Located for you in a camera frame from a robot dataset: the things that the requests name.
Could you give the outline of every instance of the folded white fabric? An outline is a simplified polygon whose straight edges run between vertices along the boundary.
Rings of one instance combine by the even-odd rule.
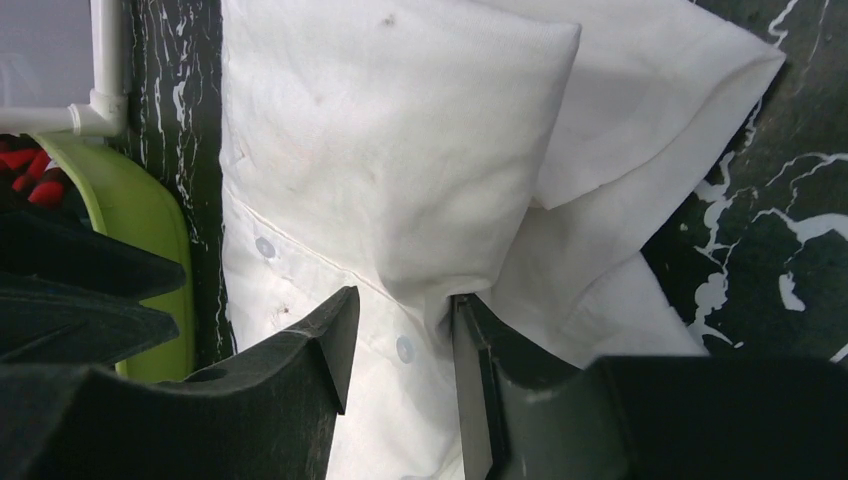
[[[447,298],[497,278],[579,27],[456,0],[231,0],[223,17],[239,348],[358,285],[328,477],[430,477],[458,435]]]
[[[330,479],[460,474],[449,295],[479,291],[579,366],[702,352],[638,249],[782,57],[682,0],[483,3],[500,9],[222,4],[223,263],[238,346],[360,287]],[[592,44],[560,111],[574,22]],[[527,211],[533,195],[550,210]]]

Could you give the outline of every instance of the dark tabletop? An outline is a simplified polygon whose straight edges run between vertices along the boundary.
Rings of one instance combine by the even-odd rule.
[[[698,2],[779,43],[787,65],[643,253],[713,354],[839,360],[848,352],[848,2],[787,1]],[[233,348],[220,256],[220,2],[131,3],[130,131],[113,146],[186,215],[205,366]]]

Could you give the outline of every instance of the white pvc pipe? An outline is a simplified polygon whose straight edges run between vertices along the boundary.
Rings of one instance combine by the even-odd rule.
[[[127,125],[122,26],[121,0],[91,0],[94,88],[90,103],[67,108],[0,108],[0,133],[71,131],[108,137],[122,133]]]

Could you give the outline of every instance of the button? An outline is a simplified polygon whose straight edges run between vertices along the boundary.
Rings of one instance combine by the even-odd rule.
[[[259,253],[261,253],[265,258],[271,258],[277,254],[277,251],[274,249],[274,246],[271,245],[271,242],[262,237],[256,239],[256,249],[259,250]]]
[[[412,363],[415,358],[415,347],[412,346],[412,340],[407,336],[401,335],[397,340],[398,358],[403,363]]]

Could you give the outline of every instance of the green basket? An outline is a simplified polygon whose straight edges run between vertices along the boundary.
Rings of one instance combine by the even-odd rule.
[[[170,193],[128,158],[68,134],[32,135],[74,182],[94,231],[180,263],[186,284],[142,305],[170,313],[180,336],[115,366],[141,382],[180,381],[194,369],[194,303],[188,233]]]

